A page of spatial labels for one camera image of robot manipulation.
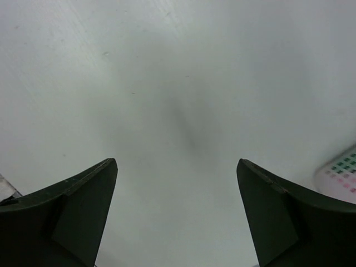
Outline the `white perforated plastic basket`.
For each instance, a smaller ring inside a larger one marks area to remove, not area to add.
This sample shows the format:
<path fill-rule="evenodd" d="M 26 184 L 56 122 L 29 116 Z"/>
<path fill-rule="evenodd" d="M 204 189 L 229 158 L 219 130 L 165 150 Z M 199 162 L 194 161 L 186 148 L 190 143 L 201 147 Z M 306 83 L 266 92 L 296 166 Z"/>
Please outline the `white perforated plastic basket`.
<path fill-rule="evenodd" d="M 313 180 L 319 193 L 355 204 L 355 145 L 318 168 Z"/>

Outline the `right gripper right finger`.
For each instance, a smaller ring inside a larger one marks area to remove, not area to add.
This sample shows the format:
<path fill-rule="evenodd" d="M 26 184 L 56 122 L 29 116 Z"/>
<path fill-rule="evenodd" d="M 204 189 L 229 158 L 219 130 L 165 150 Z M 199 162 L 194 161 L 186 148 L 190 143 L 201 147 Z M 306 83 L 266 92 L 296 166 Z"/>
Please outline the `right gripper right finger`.
<path fill-rule="evenodd" d="M 240 159 L 237 180 L 259 266 L 355 266 L 355 205 Z"/>

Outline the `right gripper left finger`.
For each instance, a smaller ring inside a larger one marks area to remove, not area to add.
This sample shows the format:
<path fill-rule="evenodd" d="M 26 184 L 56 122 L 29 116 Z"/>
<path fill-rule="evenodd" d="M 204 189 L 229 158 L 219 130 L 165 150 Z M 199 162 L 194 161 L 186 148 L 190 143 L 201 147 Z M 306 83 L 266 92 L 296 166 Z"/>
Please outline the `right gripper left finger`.
<path fill-rule="evenodd" d="M 95 266 L 117 173 L 108 158 L 1 201 L 1 266 Z"/>

